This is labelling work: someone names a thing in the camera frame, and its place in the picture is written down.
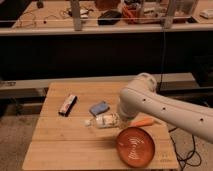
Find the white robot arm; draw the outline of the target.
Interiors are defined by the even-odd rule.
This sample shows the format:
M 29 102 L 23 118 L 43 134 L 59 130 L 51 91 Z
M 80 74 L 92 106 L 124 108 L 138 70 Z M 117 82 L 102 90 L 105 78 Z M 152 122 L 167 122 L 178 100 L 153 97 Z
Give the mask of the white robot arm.
M 157 81 L 140 73 L 119 93 L 117 113 L 123 122 L 139 112 L 149 114 L 213 143 L 213 109 L 156 93 Z

